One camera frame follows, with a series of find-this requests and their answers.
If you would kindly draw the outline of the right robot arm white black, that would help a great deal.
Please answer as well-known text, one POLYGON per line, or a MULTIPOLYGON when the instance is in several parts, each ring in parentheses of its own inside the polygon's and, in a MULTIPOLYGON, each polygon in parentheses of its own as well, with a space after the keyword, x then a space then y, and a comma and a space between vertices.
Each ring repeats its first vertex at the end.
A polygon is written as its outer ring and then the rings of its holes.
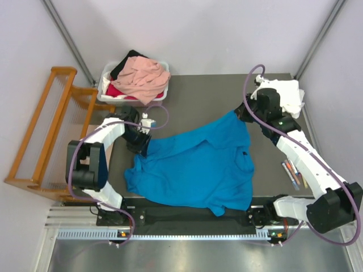
POLYGON ((263 135, 293 162, 314 196, 312 199, 274 197, 264 211, 269 223, 294 218, 306 222, 316 233, 326 233, 356 222, 356 231, 361 231, 362 187, 356 182, 347 183, 319 156, 298 122, 283 113, 275 89, 262 88, 255 96, 244 93, 235 114, 243 122, 260 125, 263 135))

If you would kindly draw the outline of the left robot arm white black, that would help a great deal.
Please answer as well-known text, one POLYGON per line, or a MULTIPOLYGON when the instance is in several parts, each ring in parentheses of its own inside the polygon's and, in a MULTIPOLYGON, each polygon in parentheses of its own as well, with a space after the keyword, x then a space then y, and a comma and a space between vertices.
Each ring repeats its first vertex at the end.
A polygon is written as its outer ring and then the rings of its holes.
POLYGON ((115 140, 123 138, 129 151, 146 156, 155 124, 147 113, 127 106, 121 113, 108 114, 81 140, 69 142, 66 182, 69 188, 83 193, 79 199, 94 202, 98 226, 120 226, 131 221, 124 197, 108 181, 107 150, 115 140))

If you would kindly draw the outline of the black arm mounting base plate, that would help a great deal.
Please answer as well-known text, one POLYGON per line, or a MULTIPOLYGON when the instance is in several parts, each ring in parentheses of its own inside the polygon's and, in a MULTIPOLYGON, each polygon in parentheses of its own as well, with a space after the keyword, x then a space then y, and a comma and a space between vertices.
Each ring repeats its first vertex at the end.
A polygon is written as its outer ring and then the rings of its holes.
POLYGON ((128 198, 123 208, 134 218, 137 234, 238 232, 255 227, 298 225, 298 220, 290 218, 271 222, 260 203, 257 198, 247 211, 226 209, 221 216, 206 208, 172 207, 144 198, 128 198))

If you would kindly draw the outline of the blue t shirt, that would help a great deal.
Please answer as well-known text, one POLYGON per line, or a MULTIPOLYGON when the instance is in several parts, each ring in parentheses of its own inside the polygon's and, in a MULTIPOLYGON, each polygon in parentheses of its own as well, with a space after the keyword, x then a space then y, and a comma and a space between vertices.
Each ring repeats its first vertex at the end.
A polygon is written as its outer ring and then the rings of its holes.
POLYGON ((129 192, 169 206, 246 211, 254 164, 246 124, 231 111, 198 129, 150 141, 124 177, 129 192))

